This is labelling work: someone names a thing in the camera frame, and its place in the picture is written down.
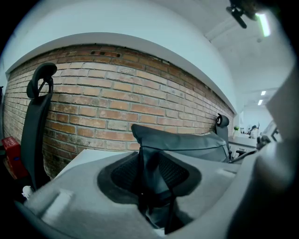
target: white ceiling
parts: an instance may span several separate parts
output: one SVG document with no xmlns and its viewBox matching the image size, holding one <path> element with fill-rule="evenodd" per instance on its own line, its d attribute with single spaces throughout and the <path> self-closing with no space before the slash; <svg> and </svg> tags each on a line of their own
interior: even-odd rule
<svg viewBox="0 0 299 239">
<path fill-rule="evenodd" d="M 265 13 L 271 35 L 264 37 L 260 23 L 246 16 L 242 18 L 247 29 L 239 26 L 226 11 L 229 0 L 152 1 L 193 23 L 218 49 L 231 71 L 238 98 L 244 105 L 258 102 L 262 90 L 272 96 L 295 63 L 288 40 L 269 12 Z"/>
</svg>

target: chair headrest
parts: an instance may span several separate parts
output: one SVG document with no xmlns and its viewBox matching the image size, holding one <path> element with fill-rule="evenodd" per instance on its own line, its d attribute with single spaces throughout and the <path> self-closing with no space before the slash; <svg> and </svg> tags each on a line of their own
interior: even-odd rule
<svg viewBox="0 0 299 239">
<path fill-rule="evenodd" d="M 216 119 L 216 125 L 219 127 L 225 127 L 229 125 L 229 119 L 225 115 L 219 114 Z"/>
<path fill-rule="evenodd" d="M 50 79 L 56 73 L 56 71 L 57 71 L 57 66 L 53 63 L 43 63 L 39 65 L 38 68 L 35 70 L 32 79 L 29 81 L 27 85 L 27 96 L 31 99 L 38 97 L 39 95 L 38 81 L 40 79 L 46 81 L 49 84 L 49 87 L 51 88 Z"/>
</svg>

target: ceiling light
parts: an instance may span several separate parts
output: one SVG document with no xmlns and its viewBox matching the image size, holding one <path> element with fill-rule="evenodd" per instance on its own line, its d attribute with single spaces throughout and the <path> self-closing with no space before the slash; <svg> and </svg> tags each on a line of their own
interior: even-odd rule
<svg viewBox="0 0 299 239">
<path fill-rule="evenodd" d="M 269 24 L 268 24 L 266 14 L 256 14 L 256 15 L 260 19 L 264 37 L 270 36 L 271 32 L 270 32 L 270 27 L 269 27 Z"/>
</svg>

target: potted plant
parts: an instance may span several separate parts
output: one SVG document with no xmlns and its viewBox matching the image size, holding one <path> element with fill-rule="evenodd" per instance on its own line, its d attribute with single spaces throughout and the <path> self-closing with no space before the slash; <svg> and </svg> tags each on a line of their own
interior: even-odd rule
<svg viewBox="0 0 299 239">
<path fill-rule="evenodd" d="M 235 126 L 234 127 L 234 133 L 233 133 L 233 139 L 235 138 L 236 132 L 238 132 L 238 131 L 239 131 L 239 127 Z"/>
</svg>

